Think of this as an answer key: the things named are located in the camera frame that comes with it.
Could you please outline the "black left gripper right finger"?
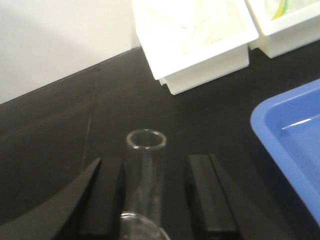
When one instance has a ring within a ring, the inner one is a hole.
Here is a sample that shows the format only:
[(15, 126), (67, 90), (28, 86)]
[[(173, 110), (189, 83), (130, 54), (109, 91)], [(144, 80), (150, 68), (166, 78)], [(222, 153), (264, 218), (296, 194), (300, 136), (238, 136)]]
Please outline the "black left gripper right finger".
[(239, 205), (228, 199), (214, 165), (215, 155), (189, 155), (184, 190), (193, 237), (196, 240), (281, 240), (283, 232), (238, 195)]

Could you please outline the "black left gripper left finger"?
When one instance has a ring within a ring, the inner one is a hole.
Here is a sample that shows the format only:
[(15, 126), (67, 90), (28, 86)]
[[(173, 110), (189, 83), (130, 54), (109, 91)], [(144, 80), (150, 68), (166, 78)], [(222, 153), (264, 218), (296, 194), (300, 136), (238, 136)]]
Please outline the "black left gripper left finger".
[(124, 194), (120, 158), (96, 158), (66, 187), (34, 209), (1, 225), (2, 240), (53, 240), (73, 220), (76, 239), (117, 237)]

